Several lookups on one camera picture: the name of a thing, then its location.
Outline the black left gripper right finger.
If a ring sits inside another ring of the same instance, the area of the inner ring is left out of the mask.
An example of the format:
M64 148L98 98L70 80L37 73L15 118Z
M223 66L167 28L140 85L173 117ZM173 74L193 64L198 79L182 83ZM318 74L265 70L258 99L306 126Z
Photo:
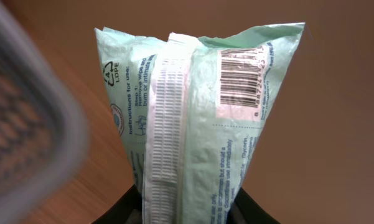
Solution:
M280 224L241 188L228 212L226 224Z

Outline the light green wipes packet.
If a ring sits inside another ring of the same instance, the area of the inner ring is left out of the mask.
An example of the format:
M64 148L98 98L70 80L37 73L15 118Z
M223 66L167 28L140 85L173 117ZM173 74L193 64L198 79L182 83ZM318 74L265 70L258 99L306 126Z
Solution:
M302 22L167 40L96 29L144 223L229 223Z

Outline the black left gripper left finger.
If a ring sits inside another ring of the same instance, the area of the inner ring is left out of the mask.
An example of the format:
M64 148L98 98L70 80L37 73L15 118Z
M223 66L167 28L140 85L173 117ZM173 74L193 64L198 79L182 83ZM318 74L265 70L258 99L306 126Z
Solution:
M132 185L102 216L91 224L143 224L142 197Z

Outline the grey plastic basket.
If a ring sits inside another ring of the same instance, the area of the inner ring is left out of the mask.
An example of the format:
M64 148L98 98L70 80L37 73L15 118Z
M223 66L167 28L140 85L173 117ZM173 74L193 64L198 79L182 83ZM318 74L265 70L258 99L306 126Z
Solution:
M73 176L88 135L77 100L0 1L0 223L17 223Z

